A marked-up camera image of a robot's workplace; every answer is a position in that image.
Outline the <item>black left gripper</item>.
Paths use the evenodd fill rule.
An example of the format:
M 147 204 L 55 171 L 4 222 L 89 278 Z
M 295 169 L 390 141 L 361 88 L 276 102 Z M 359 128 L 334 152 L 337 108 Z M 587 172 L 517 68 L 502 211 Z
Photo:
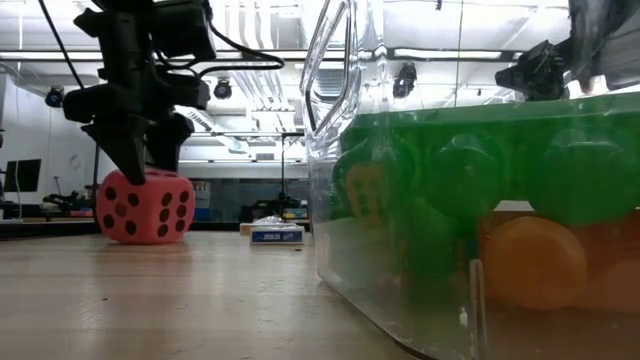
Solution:
M 104 82 L 69 92 L 63 102 L 65 116 L 80 123 L 93 121 L 81 129 L 130 184 L 146 181 L 145 146 L 148 164 L 176 172 L 180 148 L 194 126 L 179 113 L 169 116 L 176 105 L 205 108 L 209 87 L 199 76 L 182 73 L 190 64 L 170 65 L 170 58 L 154 48 L 149 18 L 155 0 L 91 1 L 99 10 L 84 10 L 74 24 L 99 41 L 103 67 L 98 75 Z M 140 116 L 169 118 L 148 127 L 149 121 Z

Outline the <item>red foam die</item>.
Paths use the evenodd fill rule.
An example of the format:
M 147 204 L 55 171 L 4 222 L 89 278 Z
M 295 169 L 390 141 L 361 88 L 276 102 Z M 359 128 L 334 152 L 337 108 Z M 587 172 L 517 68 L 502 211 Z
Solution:
M 148 169 L 142 185 L 122 172 L 102 182 L 95 215 L 102 232 L 121 244 L 160 245 L 182 240 L 194 220 L 195 193 L 189 179 Z

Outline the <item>long green toy brick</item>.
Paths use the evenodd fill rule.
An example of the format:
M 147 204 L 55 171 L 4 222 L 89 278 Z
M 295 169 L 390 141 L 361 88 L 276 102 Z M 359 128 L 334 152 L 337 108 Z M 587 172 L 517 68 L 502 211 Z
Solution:
M 503 201 L 571 226 L 640 207 L 640 93 L 360 114 L 340 149 L 332 180 L 346 205 L 347 172 L 372 163 L 384 170 L 385 209 L 461 223 Z

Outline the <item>long orange toy brick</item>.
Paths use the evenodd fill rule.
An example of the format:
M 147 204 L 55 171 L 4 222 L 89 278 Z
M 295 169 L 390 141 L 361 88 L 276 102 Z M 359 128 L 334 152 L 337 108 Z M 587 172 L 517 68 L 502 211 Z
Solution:
M 640 210 L 589 226 L 498 212 L 480 223 L 478 242 L 492 300 L 640 313 Z

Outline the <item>yellow toy brick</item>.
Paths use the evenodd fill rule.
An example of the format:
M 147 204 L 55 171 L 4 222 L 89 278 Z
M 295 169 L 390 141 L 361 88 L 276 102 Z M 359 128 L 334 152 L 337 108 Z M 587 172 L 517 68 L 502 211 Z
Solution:
M 355 164 L 345 180 L 347 197 L 353 215 L 370 227 L 383 223 L 385 176 L 379 164 Z

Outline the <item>black background monitor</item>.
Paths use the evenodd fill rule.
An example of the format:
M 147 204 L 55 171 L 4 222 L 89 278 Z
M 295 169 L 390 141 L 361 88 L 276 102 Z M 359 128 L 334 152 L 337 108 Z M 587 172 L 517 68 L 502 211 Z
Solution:
M 4 191 L 36 192 L 40 169 L 40 159 L 9 161 L 5 171 Z

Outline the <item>long ceiling light bar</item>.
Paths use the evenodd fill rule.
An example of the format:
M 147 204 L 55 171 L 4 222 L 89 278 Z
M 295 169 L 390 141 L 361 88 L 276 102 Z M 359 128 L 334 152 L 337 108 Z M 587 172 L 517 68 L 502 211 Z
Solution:
M 306 50 L 273 50 L 265 51 L 266 54 L 277 56 L 285 61 L 301 62 L 306 59 Z M 413 59 L 416 61 L 456 61 L 469 60 L 472 62 L 513 62 L 519 58 L 522 51 L 516 50 L 421 50 L 410 48 L 387 48 L 378 49 L 374 52 L 365 52 L 367 56 L 385 55 L 397 59 Z M 79 62 L 101 62 L 102 55 L 99 51 L 68 51 L 68 56 L 72 61 Z M 237 60 L 241 58 L 238 51 L 219 50 L 214 60 Z M 324 61 L 338 61 L 344 58 L 344 50 L 329 49 L 324 52 Z M 32 61 L 32 62 L 54 62 L 65 61 L 64 55 L 60 51 L 53 50 L 0 50 L 0 60 L 6 61 Z

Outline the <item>clear plastic bin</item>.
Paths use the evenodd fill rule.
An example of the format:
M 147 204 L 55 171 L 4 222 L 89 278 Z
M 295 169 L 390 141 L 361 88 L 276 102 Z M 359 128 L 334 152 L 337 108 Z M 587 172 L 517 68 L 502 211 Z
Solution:
M 387 48 L 516 50 L 570 35 L 569 0 L 323 0 L 309 42 L 300 90 L 308 129 L 312 227 L 320 276 L 397 343 L 427 360 L 640 360 L 640 313 L 584 308 L 532 310 L 486 296 L 480 223 L 498 212 L 526 212 L 503 201 L 486 218 L 457 222 L 424 208 L 384 210 L 370 227 L 343 204 L 332 180 L 340 137 L 360 114 L 526 101 L 496 84 L 513 62 L 416 61 L 369 57 Z M 324 61 L 329 49 L 344 58 Z M 414 63 L 417 80 L 403 99 L 394 78 Z M 567 84 L 572 100 L 589 94 Z

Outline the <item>black background stand frame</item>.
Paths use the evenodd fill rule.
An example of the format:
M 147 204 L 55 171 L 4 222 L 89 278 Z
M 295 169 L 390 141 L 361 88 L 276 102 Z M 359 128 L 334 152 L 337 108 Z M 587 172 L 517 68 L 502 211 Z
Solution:
M 306 162 L 301 155 L 292 158 L 287 151 L 301 146 L 301 133 L 269 132 L 196 132 L 182 144 L 176 173 L 189 179 L 195 193 L 195 210 L 203 201 L 211 206 L 211 195 L 228 188 L 211 184 L 214 180 L 277 181 L 280 191 L 290 179 L 301 179 Z M 145 175 L 152 167 L 145 146 Z

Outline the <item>black metal table frame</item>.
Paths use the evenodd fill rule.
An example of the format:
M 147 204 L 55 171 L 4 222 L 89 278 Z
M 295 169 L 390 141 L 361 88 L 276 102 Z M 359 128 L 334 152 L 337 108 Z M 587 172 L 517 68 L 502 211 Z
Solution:
M 0 241 L 98 234 L 94 222 L 0 222 Z

